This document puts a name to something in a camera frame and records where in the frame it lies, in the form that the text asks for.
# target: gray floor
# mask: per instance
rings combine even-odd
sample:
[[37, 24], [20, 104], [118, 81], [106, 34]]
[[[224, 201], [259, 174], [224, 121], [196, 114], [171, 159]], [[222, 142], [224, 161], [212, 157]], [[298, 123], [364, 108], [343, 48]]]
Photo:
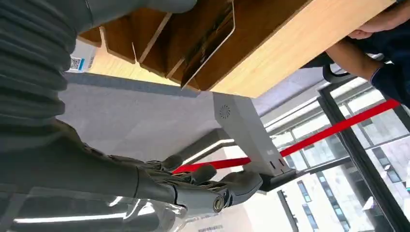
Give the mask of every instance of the gray floor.
[[[87, 74], [67, 79], [60, 94], [66, 113], [59, 119], [107, 154], [162, 160], [220, 127], [209, 92]], [[262, 115], [321, 80], [320, 70], [299, 70], [254, 99], [255, 108]]]

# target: wooden display stand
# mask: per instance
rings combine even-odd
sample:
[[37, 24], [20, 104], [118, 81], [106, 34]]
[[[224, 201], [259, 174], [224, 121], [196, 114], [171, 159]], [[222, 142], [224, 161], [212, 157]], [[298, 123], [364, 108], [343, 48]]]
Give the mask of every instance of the wooden display stand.
[[[394, 0], [234, 0], [235, 29], [188, 81], [191, 89], [258, 97]], [[101, 46], [91, 73], [180, 85], [192, 60], [226, 36], [231, 0], [184, 14], [138, 9], [82, 34]]]

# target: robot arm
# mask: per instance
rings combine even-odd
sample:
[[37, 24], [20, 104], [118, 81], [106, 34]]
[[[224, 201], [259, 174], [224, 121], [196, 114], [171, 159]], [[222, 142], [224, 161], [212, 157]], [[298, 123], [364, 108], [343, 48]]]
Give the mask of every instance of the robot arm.
[[107, 157], [55, 119], [64, 113], [58, 92], [67, 85], [62, 73], [70, 66], [77, 34], [138, 7], [184, 12], [195, 3], [0, 1], [0, 187], [6, 186], [0, 190], [28, 194], [42, 187], [152, 199], [181, 205], [190, 215], [219, 212], [252, 196], [262, 184], [256, 173], [231, 174], [222, 182], [209, 182], [200, 173], [172, 175], [166, 162]]

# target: blue sleeve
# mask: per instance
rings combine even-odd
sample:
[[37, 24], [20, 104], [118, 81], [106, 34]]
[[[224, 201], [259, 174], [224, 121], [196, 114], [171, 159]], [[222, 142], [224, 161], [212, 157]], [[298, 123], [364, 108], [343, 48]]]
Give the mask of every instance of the blue sleeve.
[[373, 74], [370, 83], [380, 92], [410, 107], [409, 81], [400, 65], [385, 64]]

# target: retractable belt barrier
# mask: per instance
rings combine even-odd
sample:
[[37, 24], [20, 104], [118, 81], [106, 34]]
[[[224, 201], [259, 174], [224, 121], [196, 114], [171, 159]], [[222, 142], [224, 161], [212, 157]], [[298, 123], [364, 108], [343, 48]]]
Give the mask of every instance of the retractable belt barrier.
[[[400, 105], [399, 102], [389, 99], [386, 102], [383, 102], [371, 109], [368, 109], [366, 111], [363, 111], [353, 117], [350, 117], [346, 120], [343, 120], [341, 122], [336, 123], [335, 125], [319, 132], [316, 133], [309, 138], [306, 138], [280, 152], [280, 154], [285, 157], [293, 152], [296, 152], [300, 149], [303, 149], [309, 145], [314, 144], [315, 142], [318, 142], [324, 138], [327, 138], [333, 134], [339, 133], [357, 123], [363, 122], [366, 119], [369, 119], [373, 116], [376, 116], [378, 114], [381, 114], [385, 111], [388, 111], [390, 109], [394, 109]], [[231, 168], [231, 167], [236, 167], [236, 166], [242, 166], [247, 163], [249, 163], [251, 160], [249, 158], [238, 158], [238, 159], [225, 159], [225, 160], [218, 160], [218, 161], [213, 161], [213, 162], [205, 162], [205, 163], [197, 163], [197, 164], [191, 164], [191, 165], [183, 165], [176, 169], [174, 173], [181, 173], [181, 172], [193, 172], [197, 170], [199, 167], [211, 164], [214, 166], [216, 169], [222, 169], [222, 168]]]

